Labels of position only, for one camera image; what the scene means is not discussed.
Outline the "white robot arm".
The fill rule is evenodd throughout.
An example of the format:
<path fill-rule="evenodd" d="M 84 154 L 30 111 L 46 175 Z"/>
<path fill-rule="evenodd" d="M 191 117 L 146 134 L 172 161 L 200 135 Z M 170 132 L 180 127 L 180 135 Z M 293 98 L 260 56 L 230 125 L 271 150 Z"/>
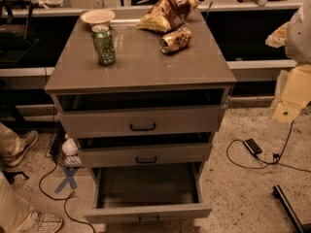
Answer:
<path fill-rule="evenodd" d="M 273 48 L 284 46 L 286 56 L 296 62 L 290 72 L 280 72 L 271 105 L 273 120 L 291 123 L 311 102 L 311 0 L 306 0 L 265 43 Z"/>

